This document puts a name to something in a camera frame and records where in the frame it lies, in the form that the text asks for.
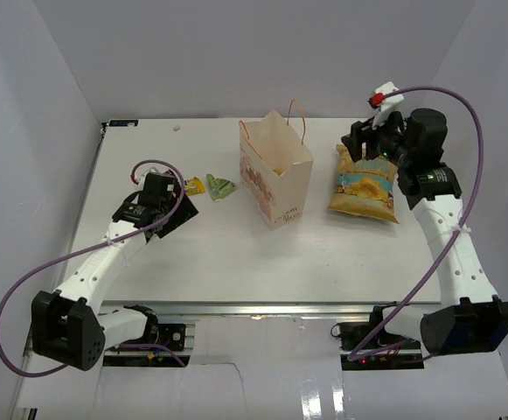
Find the yellow m&m packet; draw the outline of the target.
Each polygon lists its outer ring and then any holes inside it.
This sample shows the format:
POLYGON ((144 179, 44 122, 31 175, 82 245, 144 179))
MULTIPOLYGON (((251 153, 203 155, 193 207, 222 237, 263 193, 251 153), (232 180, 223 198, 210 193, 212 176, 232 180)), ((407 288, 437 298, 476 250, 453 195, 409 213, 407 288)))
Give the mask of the yellow m&m packet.
POLYGON ((281 167, 275 167, 273 169, 273 173, 275 173, 277 176, 281 176, 285 171, 286 169, 281 167))
POLYGON ((200 178, 193 177, 184 181, 184 190, 188 196, 205 193, 205 186, 200 178))

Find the green triangular snack packet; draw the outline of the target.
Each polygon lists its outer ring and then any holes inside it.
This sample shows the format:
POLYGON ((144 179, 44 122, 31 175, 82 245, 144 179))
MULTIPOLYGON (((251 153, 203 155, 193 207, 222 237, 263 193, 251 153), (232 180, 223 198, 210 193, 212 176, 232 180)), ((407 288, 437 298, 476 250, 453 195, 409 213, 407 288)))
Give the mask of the green triangular snack packet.
POLYGON ((206 174, 206 183, 209 195, 214 202, 226 198, 229 194, 236 191, 237 185, 225 178, 216 178, 212 174, 206 174))

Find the yellow chips bag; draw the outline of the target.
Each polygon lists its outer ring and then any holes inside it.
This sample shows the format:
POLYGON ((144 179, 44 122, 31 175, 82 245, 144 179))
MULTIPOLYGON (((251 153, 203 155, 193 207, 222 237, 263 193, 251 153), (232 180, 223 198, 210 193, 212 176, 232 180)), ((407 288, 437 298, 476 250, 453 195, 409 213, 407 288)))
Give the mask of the yellow chips bag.
POLYGON ((383 157, 354 162, 343 144, 336 145, 338 165, 332 211, 397 223, 393 182, 397 167, 383 157))

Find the brown paper bag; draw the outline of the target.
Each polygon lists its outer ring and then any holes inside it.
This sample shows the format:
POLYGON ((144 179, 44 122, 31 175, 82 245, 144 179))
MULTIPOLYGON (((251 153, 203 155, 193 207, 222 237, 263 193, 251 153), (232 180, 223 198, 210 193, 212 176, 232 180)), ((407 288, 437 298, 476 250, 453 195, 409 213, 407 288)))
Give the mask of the brown paper bag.
POLYGON ((303 109, 295 99, 289 107, 298 108, 301 130, 275 110, 258 121, 238 122, 240 179, 272 229, 303 215, 314 162, 303 109))

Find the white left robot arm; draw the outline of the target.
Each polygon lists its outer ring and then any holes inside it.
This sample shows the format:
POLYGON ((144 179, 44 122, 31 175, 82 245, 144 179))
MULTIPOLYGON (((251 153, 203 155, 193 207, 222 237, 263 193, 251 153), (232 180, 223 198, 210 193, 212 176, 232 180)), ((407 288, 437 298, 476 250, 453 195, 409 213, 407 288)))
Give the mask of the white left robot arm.
POLYGON ((100 248, 55 291, 41 291, 32 300, 33 351, 88 371, 112 347, 153 347, 159 331, 153 310, 139 304, 110 313, 100 308, 110 287, 151 240, 197 214, 173 173, 146 174, 141 189, 115 211, 100 248))

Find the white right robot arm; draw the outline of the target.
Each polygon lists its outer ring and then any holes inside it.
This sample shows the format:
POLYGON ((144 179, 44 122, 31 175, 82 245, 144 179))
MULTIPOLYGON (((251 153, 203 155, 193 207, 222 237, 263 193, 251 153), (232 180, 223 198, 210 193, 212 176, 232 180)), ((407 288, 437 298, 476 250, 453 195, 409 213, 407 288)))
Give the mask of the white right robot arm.
POLYGON ((368 334, 350 351, 352 361, 371 356, 369 343, 387 349, 401 337, 421 343, 430 356, 490 353, 508 335, 508 301, 486 276, 467 227, 471 202, 462 200, 454 171, 442 162, 448 134, 443 113, 418 108, 408 118, 394 111, 381 124, 355 122, 341 141, 351 158, 384 158, 395 165, 398 185, 418 221, 434 261, 425 274, 438 278, 441 307, 412 305, 419 282, 398 304, 372 310, 368 334))

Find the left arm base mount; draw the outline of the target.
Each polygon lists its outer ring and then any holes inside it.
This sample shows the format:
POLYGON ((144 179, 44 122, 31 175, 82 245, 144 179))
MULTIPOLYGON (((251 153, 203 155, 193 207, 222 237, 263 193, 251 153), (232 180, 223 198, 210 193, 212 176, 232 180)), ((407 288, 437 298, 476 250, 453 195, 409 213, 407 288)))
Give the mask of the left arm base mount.
POLYGON ((105 348, 127 348, 160 350, 166 347, 172 352, 184 350, 187 327, 183 323, 162 321, 158 314, 147 306, 125 305, 106 315, 99 321, 105 335, 105 348))

